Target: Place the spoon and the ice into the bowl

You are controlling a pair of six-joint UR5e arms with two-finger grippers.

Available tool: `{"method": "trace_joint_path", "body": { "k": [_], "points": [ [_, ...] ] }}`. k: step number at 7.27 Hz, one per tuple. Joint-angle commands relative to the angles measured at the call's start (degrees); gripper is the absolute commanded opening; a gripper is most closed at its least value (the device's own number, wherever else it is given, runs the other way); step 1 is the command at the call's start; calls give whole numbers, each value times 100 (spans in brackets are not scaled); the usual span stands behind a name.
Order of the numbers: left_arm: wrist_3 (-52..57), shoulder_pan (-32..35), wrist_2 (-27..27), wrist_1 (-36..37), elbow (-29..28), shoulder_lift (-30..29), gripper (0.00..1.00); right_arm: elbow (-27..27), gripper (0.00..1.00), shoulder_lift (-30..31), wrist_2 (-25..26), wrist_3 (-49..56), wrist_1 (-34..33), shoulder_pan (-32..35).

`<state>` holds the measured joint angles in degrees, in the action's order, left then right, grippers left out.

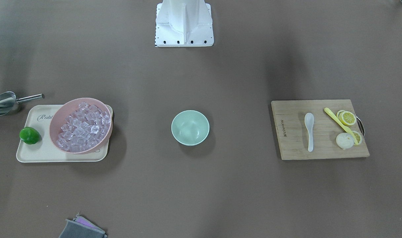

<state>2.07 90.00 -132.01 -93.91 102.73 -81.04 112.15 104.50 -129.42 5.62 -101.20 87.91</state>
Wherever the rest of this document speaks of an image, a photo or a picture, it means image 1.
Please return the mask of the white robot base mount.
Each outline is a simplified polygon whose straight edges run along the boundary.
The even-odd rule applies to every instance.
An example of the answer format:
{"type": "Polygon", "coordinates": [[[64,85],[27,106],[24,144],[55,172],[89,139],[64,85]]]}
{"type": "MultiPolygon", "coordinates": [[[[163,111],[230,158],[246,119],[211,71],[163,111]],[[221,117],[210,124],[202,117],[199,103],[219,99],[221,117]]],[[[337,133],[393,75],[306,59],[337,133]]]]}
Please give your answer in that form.
{"type": "Polygon", "coordinates": [[[204,0],[163,0],[156,6],[155,47],[213,45],[210,4],[204,0]]]}

